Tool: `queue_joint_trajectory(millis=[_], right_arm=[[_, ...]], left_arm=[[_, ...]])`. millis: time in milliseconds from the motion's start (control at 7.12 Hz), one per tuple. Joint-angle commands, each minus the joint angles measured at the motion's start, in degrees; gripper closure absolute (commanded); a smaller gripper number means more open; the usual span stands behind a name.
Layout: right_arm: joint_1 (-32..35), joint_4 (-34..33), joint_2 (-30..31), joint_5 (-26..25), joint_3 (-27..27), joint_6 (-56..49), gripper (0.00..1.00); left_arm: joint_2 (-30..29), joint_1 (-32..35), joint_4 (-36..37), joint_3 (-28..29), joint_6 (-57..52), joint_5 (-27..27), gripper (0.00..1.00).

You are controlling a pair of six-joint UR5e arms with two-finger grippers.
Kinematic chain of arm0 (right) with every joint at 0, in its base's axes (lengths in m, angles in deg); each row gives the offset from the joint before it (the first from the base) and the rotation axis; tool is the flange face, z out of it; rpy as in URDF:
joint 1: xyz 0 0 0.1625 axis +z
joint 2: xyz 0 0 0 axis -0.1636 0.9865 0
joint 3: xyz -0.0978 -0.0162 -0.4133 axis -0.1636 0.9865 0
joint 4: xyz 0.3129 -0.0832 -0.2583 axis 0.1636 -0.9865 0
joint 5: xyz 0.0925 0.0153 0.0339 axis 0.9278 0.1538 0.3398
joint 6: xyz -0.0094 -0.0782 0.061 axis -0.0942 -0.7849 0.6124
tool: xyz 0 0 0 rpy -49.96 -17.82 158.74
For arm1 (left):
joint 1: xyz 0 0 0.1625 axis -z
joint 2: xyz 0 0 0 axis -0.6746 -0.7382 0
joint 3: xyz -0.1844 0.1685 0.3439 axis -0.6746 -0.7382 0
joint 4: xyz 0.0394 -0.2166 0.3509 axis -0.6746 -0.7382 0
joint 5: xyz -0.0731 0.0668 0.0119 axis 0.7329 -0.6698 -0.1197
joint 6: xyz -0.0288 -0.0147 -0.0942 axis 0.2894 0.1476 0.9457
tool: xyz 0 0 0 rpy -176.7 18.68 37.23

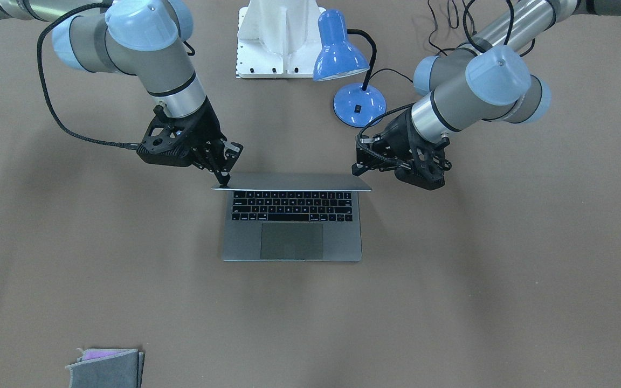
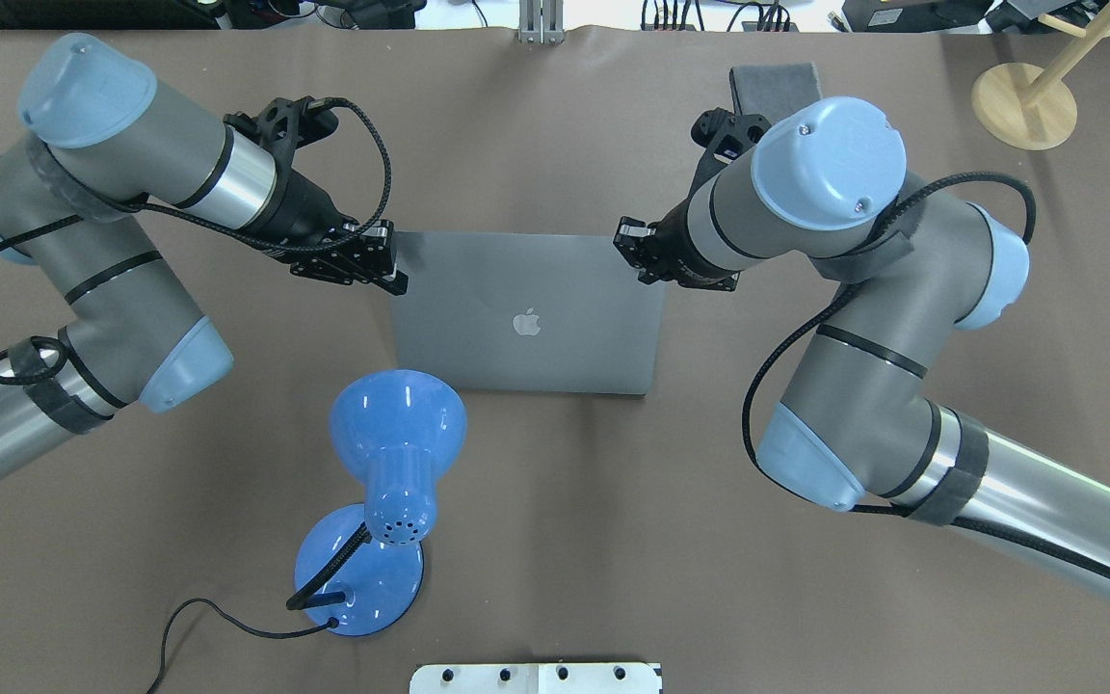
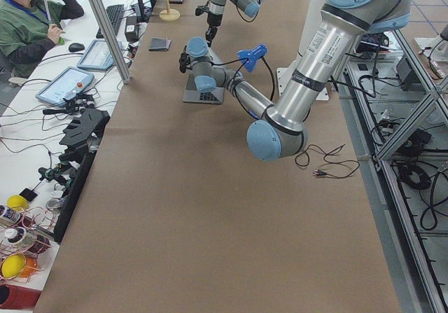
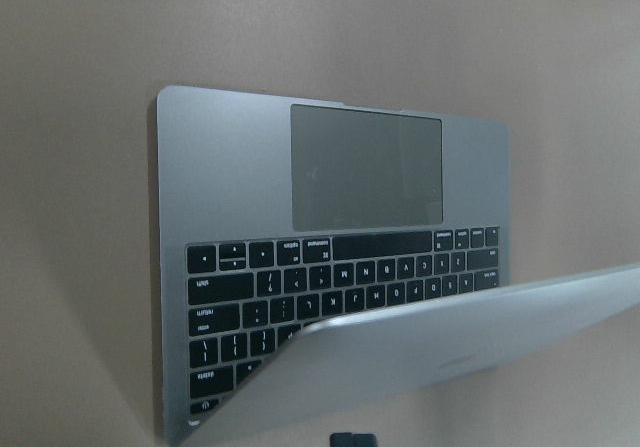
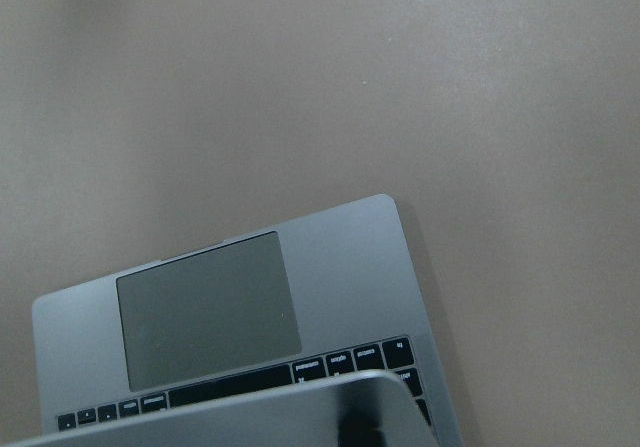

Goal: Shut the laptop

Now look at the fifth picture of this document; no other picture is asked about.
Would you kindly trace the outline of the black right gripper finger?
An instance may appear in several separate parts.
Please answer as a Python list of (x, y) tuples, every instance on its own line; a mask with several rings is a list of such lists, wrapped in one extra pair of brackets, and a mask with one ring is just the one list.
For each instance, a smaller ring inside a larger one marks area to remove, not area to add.
[(381, 417), (376, 411), (349, 410), (337, 423), (339, 447), (384, 447), (387, 445), (381, 427)]

